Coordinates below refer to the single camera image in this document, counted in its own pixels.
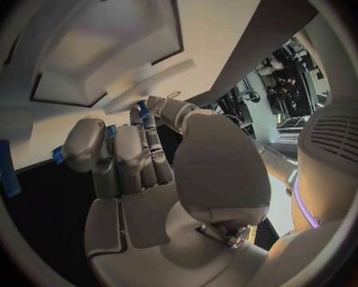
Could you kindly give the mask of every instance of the vent grille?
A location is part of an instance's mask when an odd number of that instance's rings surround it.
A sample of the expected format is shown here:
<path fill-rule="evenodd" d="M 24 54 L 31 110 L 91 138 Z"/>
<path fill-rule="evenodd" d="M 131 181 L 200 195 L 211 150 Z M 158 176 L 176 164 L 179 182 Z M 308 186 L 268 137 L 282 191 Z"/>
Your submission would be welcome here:
<path fill-rule="evenodd" d="M 327 115 L 311 131 L 318 148 L 358 163 L 358 117 Z"/>

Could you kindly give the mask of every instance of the purple light strip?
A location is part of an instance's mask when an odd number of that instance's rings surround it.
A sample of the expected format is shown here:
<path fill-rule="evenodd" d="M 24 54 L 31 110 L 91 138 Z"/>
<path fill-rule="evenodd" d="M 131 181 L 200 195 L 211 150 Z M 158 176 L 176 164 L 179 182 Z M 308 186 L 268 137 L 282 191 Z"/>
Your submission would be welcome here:
<path fill-rule="evenodd" d="M 304 214 L 306 220 L 308 220 L 308 222 L 310 223 L 311 227 L 319 228 L 320 223 L 310 214 L 309 210 L 306 208 L 304 202 L 300 197 L 299 186 L 300 186 L 299 178 L 297 177 L 293 189 L 294 197 L 296 198 L 297 204 L 299 205 L 299 208 L 301 209 L 301 212 Z"/>

